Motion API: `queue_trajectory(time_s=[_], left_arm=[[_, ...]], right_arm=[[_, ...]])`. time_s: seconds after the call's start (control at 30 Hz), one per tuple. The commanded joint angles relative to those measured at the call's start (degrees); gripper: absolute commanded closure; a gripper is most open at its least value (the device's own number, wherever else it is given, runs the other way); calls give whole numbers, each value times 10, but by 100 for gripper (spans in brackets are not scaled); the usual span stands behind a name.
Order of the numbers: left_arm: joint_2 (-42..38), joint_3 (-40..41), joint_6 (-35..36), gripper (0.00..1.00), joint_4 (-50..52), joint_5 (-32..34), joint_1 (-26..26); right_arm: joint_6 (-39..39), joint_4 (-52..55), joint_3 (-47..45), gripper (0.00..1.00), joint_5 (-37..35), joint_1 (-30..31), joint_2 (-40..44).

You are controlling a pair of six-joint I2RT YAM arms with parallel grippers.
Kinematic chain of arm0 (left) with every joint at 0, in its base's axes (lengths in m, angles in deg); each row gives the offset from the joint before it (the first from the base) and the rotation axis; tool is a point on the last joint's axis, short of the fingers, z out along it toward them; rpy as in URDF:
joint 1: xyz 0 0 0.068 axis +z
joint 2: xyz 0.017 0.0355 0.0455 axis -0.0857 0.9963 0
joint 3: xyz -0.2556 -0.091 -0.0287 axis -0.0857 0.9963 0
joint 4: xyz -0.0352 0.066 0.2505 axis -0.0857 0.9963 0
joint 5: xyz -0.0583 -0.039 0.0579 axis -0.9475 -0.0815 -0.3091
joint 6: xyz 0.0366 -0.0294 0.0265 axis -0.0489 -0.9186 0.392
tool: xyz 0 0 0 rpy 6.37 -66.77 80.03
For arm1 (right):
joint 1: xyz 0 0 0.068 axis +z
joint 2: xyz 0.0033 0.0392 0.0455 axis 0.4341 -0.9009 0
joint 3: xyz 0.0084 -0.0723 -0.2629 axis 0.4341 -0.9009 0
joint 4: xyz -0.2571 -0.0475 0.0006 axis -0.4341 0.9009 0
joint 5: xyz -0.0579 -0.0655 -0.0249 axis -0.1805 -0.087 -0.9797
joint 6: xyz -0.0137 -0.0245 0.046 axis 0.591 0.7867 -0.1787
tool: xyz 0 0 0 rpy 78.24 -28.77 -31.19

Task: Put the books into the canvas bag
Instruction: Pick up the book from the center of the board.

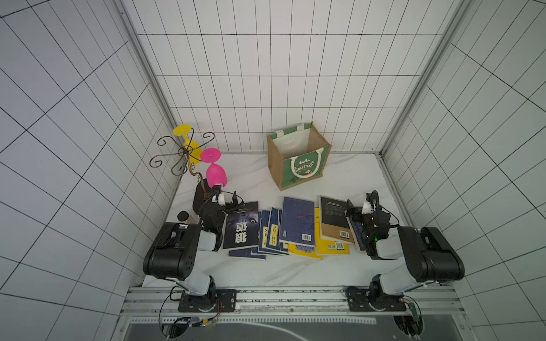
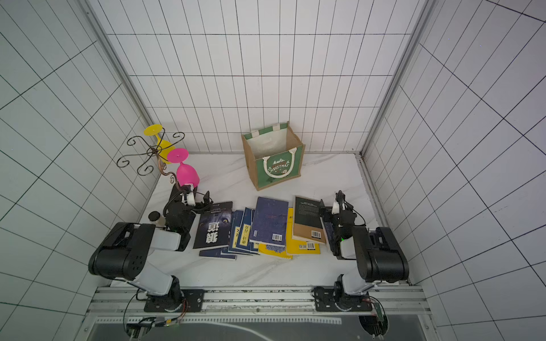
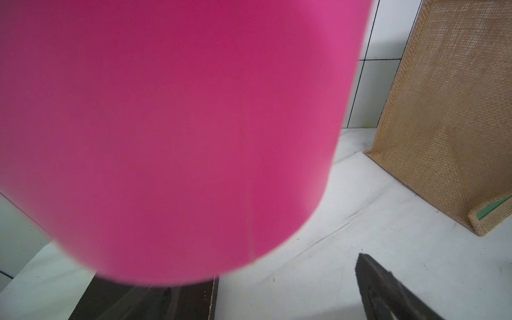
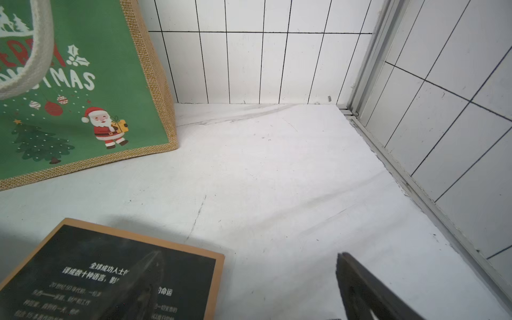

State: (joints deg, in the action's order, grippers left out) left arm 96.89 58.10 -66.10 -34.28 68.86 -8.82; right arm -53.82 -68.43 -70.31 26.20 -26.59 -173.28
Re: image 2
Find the dark green brown book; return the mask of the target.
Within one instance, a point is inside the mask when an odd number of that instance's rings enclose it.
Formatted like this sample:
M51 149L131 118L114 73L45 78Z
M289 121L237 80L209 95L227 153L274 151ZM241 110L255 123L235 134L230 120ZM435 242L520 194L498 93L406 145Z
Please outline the dark green brown book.
M326 233L321 221L321 201L296 196L291 236L295 240L326 244Z

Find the green jute canvas bag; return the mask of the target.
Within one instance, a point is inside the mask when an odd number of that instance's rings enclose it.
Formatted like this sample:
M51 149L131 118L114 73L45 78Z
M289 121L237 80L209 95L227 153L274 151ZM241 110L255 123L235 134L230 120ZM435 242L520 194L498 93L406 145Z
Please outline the green jute canvas bag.
M301 176L306 145L289 122L241 136L247 171L256 190Z

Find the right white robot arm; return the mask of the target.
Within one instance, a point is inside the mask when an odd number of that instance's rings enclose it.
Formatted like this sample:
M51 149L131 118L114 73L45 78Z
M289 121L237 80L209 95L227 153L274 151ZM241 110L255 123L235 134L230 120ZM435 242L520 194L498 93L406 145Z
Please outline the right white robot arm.
M317 286L311 292L318 312L382 312L378 299L368 291L380 282L395 284L409 277L408 260L389 227L368 229L357 224L360 215L338 191L334 204L319 204L332 254L339 260L354 260L356 268L338 276L331 288Z

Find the purple starry book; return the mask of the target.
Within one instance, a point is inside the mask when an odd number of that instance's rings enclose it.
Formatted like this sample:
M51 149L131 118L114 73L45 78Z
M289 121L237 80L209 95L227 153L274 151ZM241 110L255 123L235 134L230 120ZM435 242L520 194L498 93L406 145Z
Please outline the purple starry book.
M284 200L258 197L251 224L250 241L284 247L288 222L289 203Z

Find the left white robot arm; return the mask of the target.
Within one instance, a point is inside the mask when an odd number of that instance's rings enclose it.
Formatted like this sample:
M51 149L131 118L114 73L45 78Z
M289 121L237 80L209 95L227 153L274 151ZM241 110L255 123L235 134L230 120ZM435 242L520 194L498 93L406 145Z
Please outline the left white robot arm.
M156 250L187 249L196 215L213 204L209 192L203 194L201 203L189 204L189 199L189 194L174 189L164 210L149 215L150 223L117 223L90 257L88 271L144 292L146 313L200 312L203 290L181 289L176 276L163 273L147 260Z

